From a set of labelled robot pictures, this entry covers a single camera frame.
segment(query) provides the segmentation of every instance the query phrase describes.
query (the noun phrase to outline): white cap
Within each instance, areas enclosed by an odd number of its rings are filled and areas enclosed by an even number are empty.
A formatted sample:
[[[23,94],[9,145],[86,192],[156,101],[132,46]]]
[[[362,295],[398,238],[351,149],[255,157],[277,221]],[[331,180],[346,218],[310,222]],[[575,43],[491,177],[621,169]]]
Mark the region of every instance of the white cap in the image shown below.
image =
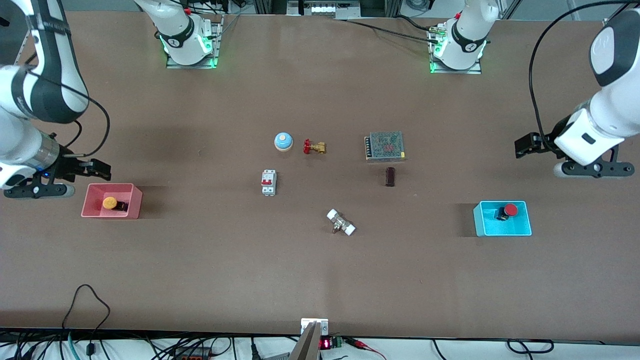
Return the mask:
[[[327,214],[326,217],[329,220],[333,220],[333,218],[335,218],[336,215],[338,215],[338,211],[336,211],[336,209],[331,209],[331,211],[329,211],[329,214]]]
[[[347,235],[351,235],[355,230],[356,230],[356,227],[353,226],[353,224],[351,224],[351,225],[349,225],[349,227],[347,227],[344,230],[344,233],[347,234]]]

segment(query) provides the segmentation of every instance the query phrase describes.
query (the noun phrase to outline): white floor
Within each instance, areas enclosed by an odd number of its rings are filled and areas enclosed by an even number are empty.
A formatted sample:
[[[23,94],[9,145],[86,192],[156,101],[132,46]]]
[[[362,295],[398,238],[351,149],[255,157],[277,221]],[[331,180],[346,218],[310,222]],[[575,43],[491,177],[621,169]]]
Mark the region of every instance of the white floor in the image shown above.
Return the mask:
[[[442,360],[435,351],[431,340],[405,340],[405,339],[361,339],[370,347],[384,354],[387,360]],[[172,340],[154,340],[160,347],[174,344]],[[87,360],[85,348],[87,341],[79,341],[74,346],[80,360]],[[221,338],[215,342],[212,350],[214,353],[226,349],[230,341]],[[236,338],[236,352],[238,360],[250,360],[251,342],[249,338]],[[290,352],[295,343],[287,338],[256,338],[256,346],[261,357],[267,358]],[[93,360],[106,360],[100,347],[100,343],[94,341],[96,354]],[[105,348],[111,360],[150,360],[154,352],[148,343],[141,340],[106,340]],[[539,343],[527,344],[531,350],[541,350],[548,345]],[[502,341],[463,341],[463,340],[438,340],[438,346],[447,360],[527,360],[526,355],[518,355],[511,352],[505,342]],[[41,345],[33,354],[33,359],[40,355]],[[15,353],[15,345],[0,348],[0,359],[12,358]],[[66,360],[73,360],[67,342],[63,343],[63,353]],[[326,350],[322,352],[324,360],[334,360],[342,356],[348,356],[347,360],[383,360],[381,356],[363,350],[344,345],[342,348]],[[585,345],[585,344],[556,344],[555,349],[549,354],[533,355],[534,360],[633,360],[640,359],[640,347],[620,345]],[[235,360],[231,349],[224,354],[215,357],[217,360]],[[60,360],[58,344],[54,343],[44,360]]]

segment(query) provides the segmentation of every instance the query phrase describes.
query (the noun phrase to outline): blue round button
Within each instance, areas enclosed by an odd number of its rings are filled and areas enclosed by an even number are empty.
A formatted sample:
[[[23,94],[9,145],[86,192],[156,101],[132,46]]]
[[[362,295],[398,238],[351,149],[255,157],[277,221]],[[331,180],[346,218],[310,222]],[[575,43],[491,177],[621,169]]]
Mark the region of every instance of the blue round button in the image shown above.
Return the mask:
[[[276,149],[280,151],[289,151],[293,146],[293,138],[287,133],[280,133],[276,135],[273,143],[276,145]]]

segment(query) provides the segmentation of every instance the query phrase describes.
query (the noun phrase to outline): white bracket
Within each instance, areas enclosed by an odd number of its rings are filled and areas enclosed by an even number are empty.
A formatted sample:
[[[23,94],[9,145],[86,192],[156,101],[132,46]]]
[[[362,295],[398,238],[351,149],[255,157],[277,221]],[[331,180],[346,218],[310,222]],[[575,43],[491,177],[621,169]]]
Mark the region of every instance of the white bracket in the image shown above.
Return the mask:
[[[329,319],[302,318],[300,320],[300,334],[305,332],[307,325],[311,322],[319,322],[322,328],[322,336],[329,335]]]

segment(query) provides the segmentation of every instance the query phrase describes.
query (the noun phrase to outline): plastic bin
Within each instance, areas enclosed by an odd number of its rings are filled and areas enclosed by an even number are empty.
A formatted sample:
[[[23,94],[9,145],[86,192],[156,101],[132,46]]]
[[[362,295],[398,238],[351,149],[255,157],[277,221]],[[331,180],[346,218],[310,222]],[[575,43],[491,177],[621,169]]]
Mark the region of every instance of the plastic bin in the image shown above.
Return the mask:
[[[498,220],[498,211],[506,204],[514,204],[518,214],[507,220]],[[478,236],[531,236],[529,212],[524,201],[481,201],[474,208],[474,221]]]
[[[102,207],[104,198],[113,196],[117,201],[129,204],[127,211],[115,211]],[[142,191],[133,184],[89,184],[82,207],[83,218],[137,219],[140,215]]]

